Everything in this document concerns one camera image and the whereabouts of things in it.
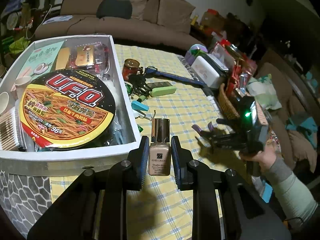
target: gray sleeve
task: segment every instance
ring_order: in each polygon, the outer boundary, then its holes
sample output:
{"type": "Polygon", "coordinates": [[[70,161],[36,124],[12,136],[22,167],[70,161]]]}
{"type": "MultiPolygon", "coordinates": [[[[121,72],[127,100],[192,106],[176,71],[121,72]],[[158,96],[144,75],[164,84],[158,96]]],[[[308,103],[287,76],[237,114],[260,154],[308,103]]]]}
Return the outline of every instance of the gray sleeve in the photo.
{"type": "Polygon", "coordinates": [[[299,229],[313,215],[318,203],[314,200],[309,189],[285,165],[283,159],[277,158],[271,168],[265,172],[270,181],[287,219],[293,229],[299,229]]]}
{"type": "Polygon", "coordinates": [[[265,171],[264,175],[271,185],[275,185],[289,178],[292,173],[292,170],[284,163],[283,159],[277,157],[275,163],[268,171],[265,171]]]}

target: white box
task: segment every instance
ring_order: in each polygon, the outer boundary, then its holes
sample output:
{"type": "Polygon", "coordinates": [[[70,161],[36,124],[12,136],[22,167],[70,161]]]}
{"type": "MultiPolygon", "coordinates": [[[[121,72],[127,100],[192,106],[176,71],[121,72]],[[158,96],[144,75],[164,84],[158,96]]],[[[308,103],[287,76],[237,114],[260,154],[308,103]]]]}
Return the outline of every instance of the white box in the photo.
{"type": "Polygon", "coordinates": [[[231,72],[235,65],[235,59],[226,51],[226,49],[218,43],[214,49],[211,51],[211,54],[216,57],[217,60],[221,60],[222,64],[224,64],[231,72]]]}
{"type": "Polygon", "coordinates": [[[210,88],[218,89],[225,81],[224,76],[220,74],[201,56],[198,56],[191,65],[191,68],[210,88]]]}
{"type": "Polygon", "coordinates": [[[141,135],[137,123],[133,116],[131,104],[127,94],[127,89],[121,74],[116,49],[111,35],[75,35],[50,38],[33,42],[12,64],[7,74],[0,83],[0,93],[6,91],[10,95],[11,87],[19,74],[23,64],[28,59],[34,49],[68,40],[68,46],[79,45],[80,42],[89,43],[101,41],[109,49],[109,61],[111,78],[114,79],[116,90],[119,91],[121,111],[116,114],[126,132],[126,144],[97,147],[89,149],[78,149],[70,151],[52,152],[20,152],[20,151],[0,151],[0,169],[8,173],[28,175],[28,176],[69,176],[78,175],[84,171],[85,167],[92,166],[95,171],[109,169],[115,163],[126,159],[132,149],[139,147],[141,135]]]}

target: human hand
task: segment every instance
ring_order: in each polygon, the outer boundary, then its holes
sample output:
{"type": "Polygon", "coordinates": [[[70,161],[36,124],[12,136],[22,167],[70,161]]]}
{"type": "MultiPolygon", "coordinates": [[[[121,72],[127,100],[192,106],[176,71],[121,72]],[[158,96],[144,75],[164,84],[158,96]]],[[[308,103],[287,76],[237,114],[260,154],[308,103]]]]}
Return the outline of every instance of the human hand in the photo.
{"type": "Polygon", "coordinates": [[[241,152],[240,157],[246,161],[258,162],[261,171],[267,171],[276,161],[276,152],[275,152],[274,143],[266,144],[264,147],[264,151],[258,152],[256,155],[243,155],[241,152]]]}

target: beige sofa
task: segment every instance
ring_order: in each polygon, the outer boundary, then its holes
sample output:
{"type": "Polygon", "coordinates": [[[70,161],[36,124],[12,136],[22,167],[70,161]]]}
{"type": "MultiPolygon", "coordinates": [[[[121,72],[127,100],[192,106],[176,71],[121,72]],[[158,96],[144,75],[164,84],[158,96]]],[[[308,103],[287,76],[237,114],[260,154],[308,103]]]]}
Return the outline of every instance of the beige sofa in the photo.
{"type": "MultiPolygon", "coordinates": [[[[261,60],[256,77],[271,74],[273,86],[282,105],[280,109],[270,110],[269,112],[272,115],[272,129],[279,139],[284,162],[293,170],[298,168],[296,167],[297,163],[308,160],[309,169],[314,172],[317,164],[317,151],[301,133],[285,128],[290,116],[306,110],[293,92],[292,86],[284,73],[279,70],[278,66],[272,65],[269,61],[271,60],[265,62],[264,58],[261,60]]],[[[314,134],[314,140],[317,142],[316,134],[314,134]]],[[[298,169],[303,170],[305,167],[300,165],[298,169]]]]}
{"type": "Polygon", "coordinates": [[[37,40],[91,33],[105,33],[122,39],[166,45],[188,50],[200,43],[189,35],[190,15],[194,6],[184,0],[130,0],[131,19],[97,18],[96,11],[103,0],[63,0],[60,15],[72,15],[64,22],[40,25],[35,32],[37,40]]]}

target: paper cup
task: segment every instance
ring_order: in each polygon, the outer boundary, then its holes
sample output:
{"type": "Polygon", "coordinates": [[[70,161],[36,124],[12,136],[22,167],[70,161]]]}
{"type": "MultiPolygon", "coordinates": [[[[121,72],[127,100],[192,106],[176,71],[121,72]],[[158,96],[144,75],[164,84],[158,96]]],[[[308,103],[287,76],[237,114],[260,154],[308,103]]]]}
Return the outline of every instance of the paper cup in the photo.
{"type": "Polygon", "coordinates": [[[30,82],[31,82],[30,76],[17,78],[16,81],[14,82],[19,100],[21,100],[23,92],[26,90],[26,87],[30,84],[30,82]]]}
{"type": "Polygon", "coordinates": [[[9,104],[9,94],[7,92],[2,92],[0,94],[0,116],[8,112],[11,109],[11,105],[9,104]]]}

